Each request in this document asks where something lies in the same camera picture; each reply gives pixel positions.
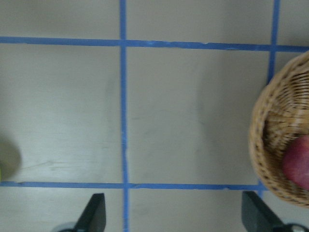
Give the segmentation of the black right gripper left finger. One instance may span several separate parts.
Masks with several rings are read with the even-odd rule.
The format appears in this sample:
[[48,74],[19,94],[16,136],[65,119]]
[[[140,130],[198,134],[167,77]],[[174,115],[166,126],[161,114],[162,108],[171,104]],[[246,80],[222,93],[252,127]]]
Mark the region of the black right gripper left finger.
[[104,193],[93,194],[76,222],[74,232],[104,232],[106,228],[106,207]]

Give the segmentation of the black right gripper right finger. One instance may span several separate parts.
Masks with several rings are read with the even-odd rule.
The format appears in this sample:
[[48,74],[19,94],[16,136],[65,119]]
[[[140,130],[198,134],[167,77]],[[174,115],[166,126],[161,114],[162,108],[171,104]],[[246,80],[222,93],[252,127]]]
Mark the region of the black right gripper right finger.
[[254,191],[242,193],[241,221],[247,232],[291,231]]

